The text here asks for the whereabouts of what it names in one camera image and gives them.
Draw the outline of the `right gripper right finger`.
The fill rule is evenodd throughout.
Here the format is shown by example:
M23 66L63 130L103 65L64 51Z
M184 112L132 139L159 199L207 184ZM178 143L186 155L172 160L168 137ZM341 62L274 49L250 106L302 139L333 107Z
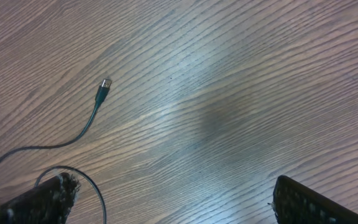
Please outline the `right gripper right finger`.
M281 175L270 204L279 224L358 224L358 214Z

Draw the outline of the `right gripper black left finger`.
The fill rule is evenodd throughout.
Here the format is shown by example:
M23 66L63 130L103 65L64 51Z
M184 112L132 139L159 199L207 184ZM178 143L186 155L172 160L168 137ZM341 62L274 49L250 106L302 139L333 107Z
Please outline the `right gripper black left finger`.
M61 173L0 206L0 224L65 224L80 183Z

